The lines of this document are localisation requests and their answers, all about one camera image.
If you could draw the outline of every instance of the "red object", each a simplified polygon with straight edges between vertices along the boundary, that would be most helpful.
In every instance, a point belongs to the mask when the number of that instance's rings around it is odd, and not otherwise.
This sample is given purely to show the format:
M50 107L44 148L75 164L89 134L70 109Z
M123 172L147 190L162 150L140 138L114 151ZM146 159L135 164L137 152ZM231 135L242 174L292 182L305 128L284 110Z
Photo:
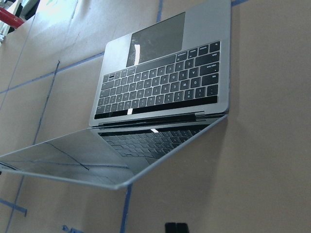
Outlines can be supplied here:
M2 7L0 7L0 20L15 29L24 23L21 18L11 14Z

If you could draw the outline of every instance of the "red cylinder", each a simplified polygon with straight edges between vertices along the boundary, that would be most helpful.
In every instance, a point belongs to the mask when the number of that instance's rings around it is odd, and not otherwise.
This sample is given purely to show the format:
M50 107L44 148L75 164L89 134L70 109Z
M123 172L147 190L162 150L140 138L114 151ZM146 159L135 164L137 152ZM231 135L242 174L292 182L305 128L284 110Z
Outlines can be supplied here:
M15 29L24 23L21 18L11 14L2 7L0 7L0 20Z

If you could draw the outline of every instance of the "laptop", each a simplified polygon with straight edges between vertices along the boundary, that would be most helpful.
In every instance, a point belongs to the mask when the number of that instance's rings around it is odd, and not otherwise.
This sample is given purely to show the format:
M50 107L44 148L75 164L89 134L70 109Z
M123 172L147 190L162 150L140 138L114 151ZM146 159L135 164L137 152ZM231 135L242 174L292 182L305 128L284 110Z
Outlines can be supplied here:
M107 43L90 127L0 156L0 170L131 184L226 118L230 22L231 1L208 0Z

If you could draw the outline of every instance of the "space bar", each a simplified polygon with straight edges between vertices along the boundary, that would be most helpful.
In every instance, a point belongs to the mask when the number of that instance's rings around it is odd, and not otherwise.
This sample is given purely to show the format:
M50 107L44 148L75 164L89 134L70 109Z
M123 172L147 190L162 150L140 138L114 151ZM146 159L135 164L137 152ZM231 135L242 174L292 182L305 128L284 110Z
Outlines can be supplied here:
M146 70L162 67L168 64L172 64L175 62L176 55L172 55L169 57L161 58L159 60L155 60L153 62L148 62L146 64L142 64L136 67L136 73L144 72Z

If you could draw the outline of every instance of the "laptop keyboard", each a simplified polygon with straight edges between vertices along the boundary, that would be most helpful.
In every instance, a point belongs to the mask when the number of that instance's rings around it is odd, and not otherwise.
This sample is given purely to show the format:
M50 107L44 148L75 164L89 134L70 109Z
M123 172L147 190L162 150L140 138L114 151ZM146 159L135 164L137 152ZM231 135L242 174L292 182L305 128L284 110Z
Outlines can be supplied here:
M123 157L146 157L159 159L194 136L200 129L172 130L158 133L138 132L99 135Z
M104 75L95 119L217 102L220 41Z

